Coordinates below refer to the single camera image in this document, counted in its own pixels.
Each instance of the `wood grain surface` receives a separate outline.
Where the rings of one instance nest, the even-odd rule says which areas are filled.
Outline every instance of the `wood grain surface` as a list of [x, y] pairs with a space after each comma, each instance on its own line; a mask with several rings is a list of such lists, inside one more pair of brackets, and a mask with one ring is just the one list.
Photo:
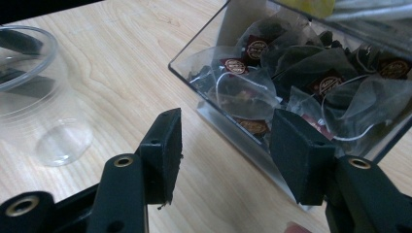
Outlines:
[[[196, 94], [167, 69], [223, 3], [108, 0], [12, 23], [40, 27], [57, 38], [94, 135], [80, 159], [61, 167], [41, 166], [3, 144], [0, 202], [32, 190], [48, 191], [59, 201], [98, 183], [109, 158], [134, 152], [156, 116], [179, 107], [185, 158], [172, 205], [149, 207], [152, 232], [283, 232], [289, 221], [327, 232], [325, 207], [297, 207], [198, 115]], [[409, 195], [411, 142], [409, 132], [381, 163]]]

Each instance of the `dark background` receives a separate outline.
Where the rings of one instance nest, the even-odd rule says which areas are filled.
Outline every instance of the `dark background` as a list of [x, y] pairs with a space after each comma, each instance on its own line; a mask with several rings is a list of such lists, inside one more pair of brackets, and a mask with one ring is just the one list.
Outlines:
[[0, 0], [0, 24], [79, 7], [101, 0]]

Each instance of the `clear plastic cup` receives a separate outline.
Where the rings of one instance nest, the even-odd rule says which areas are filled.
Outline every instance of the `clear plastic cup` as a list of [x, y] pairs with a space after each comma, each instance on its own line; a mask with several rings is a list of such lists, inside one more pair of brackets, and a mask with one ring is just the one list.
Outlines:
[[0, 27], [0, 139], [44, 165], [79, 158], [92, 140], [52, 34]]

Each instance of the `transparent container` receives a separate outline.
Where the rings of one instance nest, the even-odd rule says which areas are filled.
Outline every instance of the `transparent container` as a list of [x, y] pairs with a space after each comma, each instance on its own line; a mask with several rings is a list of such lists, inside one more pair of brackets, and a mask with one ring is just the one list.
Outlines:
[[[217, 84], [224, 83], [222, 77], [227, 75], [227, 78], [225, 78], [227, 83], [230, 83], [230, 80], [234, 83], [233, 80], [237, 79], [237, 75], [233, 75], [232, 73], [224, 74], [220, 72], [219, 69], [225, 68], [227, 70], [228, 68], [223, 65], [223, 63], [216, 66], [216, 62], [219, 63], [219, 61], [226, 61], [226, 59], [223, 59], [222, 54], [227, 54], [226, 58], [239, 58], [239, 54], [242, 55], [245, 51], [249, 51], [249, 48], [239, 47], [239, 42], [242, 40], [242, 35], [244, 35], [244, 33], [254, 22], [276, 14], [281, 20], [285, 20], [293, 25], [297, 25], [303, 21], [306, 23], [305, 26], [309, 26], [311, 28], [311, 33], [314, 32], [318, 38], [326, 31], [331, 32], [333, 43], [335, 41], [339, 42], [340, 47], [342, 47], [342, 51], [355, 53], [355, 58], [358, 58], [358, 54], [361, 54], [361, 52], [378, 50], [379, 54], [382, 54], [380, 57], [384, 57], [385, 54], [391, 61], [397, 61], [400, 59], [410, 65], [409, 60], [412, 58], [410, 40], [412, 36], [409, 36], [410, 32], [408, 30], [403, 30], [405, 28], [399, 27], [400, 29], [398, 28], [396, 33], [391, 36], [391, 38], [393, 38], [392, 40], [387, 41], [388, 35], [386, 35], [386, 37], [382, 37], [382, 33], [386, 32], [379, 31], [379, 28], [385, 27], [383, 25], [390, 24], [393, 25], [393, 27], [391, 27], [392, 29], [390, 29], [389, 26], [386, 26], [385, 28], [387, 30], [393, 30], [395, 26], [398, 25], [394, 21], [388, 23], [371, 21], [360, 21], [359, 23], [354, 23], [353, 21], [326, 21], [309, 17], [306, 14], [299, 13], [297, 11], [292, 11], [273, 1], [232, 0], [228, 1], [170, 62], [170, 71], [200, 96], [196, 107], [200, 115], [214, 125], [215, 128], [224, 134], [225, 137], [235, 147], [240, 149], [247, 158], [254, 162], [268, 177], [270, 177], [276, 184], [292, 196], [269, 153], [268, 143], [270, 141], [270, 132], [275, 130], [270, 128], [271, 118], [264, 119], [264, 121], [268, 124], [269, 130], [266, 130], [264, 136], [257, 136], [255, 131], [251, 131], [248, 124], [245, 124], [244, 121], [240, 121], [234, 112], [228, 111], [227, 108], [224, 107], [222, 99], [217, 101], [217, 98], [215, 98], [215, 92], [217, 92], [217, 89], [220, 89], [220, 87], [217, 87]], [[322, 64], [322, 62], [327, 63], [328, 59], [320, 60], [318, 65]], [[242, 65], [239, 65], [236, 62], [231, 64], [234, 64], [233, 67], [236, 68], [235, 71], [244, 71], [244, 67]], [[288, 67], [287, 64], [285, 70], [288, 70], [291, 67], [293, 66]], [[247, 75], [252, 74], [252, 68], [249, 68], [249, 73], [247, 73]], [[410, 67], [409, 70], [403, 74], [403, 79], [407, 80], [406, 82], [410, 82], [411, 80], [409, 71]], [[376, 73], [378, 72], [368, 71], [367, 76], [374, 76]], [[362, 75], [364, 74], [359, 72], [357, 79], [354, 80], [362, 79]], [[209, 77], [213, 77], [213, 79], [210, 79], [212, 80], [211, 82], [208, 82]], [[274, 81], [274, 77], [279, 77], [279, 74], [271, 75], [270, 78], [272, 81]], [[203, 83], [200, 83], [199, 80], [197, 80], [200, 78], [204, 78]], [[254, 86], [254, 88], [252, 88], [252, 92], [258, 92], [258, 88], [261, 86], [261, 83], [252, 79], [248, 80], [248, 82], [249, 84], [252, 83]], [[350, 82], [342, 82], [340, 84], [350, 84]], [[281, 91], [277, 88], [276, 92], [278, 95], [281, 93]], [[344, 140], [350, 140], [346, 142], [338, 142], [336, 139], [339, 137], [331, 138], [331, 140], [333, 140], [333, 142], [338, 142], [337, 146], [339, 148], [353, 147], [353, 145], [350, 144], [361, 145], [362, 150], [358, 150], [356, 155], [379, 162], [402, 137], [402, 135], [408, 131], [412, 124], [412, 105], [410, 95], [405, 94], [397, 96], [394, 94], [394, 91], [389, 91], [388, 93], [390, 94], [385, 95], [386, 98], [394, 99], [394, 103], [397, 103], [396, 101], [399, 101], [399, 103], [401, 102], [398, 113], [396, 113], [395, 116], [391, 116], [391, 120], [385, 121], [386, 123], [383, 124], [377, 123], [376, 127], [375, 125], [372, 125], [369, 129], [363, 130], [364, 132], [362, 132], [364, 135], [358, 135], [358, 138], [351, 138], [348, 136]], [[286, 105], [290, 102], [285, 101], [285, 98], [279, 98], [278, 100], [280, 104], [273, 105], [271, 107], [286, 108]], [[336, 156], [342, 155], [342, 151], [347, 150], [341, 150], [341, 152], [338, 152]]]
[[0, 139], [47, 166], [76, 160], [92, 139], [68, 74], [52, 34], [0, 27]]

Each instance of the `light wood tabletop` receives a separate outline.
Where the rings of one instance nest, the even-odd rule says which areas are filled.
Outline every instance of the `light wood tabletop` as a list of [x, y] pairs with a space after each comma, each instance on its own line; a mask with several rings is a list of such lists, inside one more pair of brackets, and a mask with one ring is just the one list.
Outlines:
[[[283, 232], [290, 221], [327, 232], [325, 206], [295, 205], [196, 112], [197, 95], [167, 68], [224, 0], [108, 0], [11, 24], [50, 31], [93, 130], [85, 154], [61, 167], [2, 150], [0, 202], [45, 190], [60, 201], [99, 183], [105, 162], [134, 152], [160, 113], [182, 108], [183, 155], [172, 205], [149, 207], [152, 232]], [[412, 132], [381, 167], [412, 195]]]

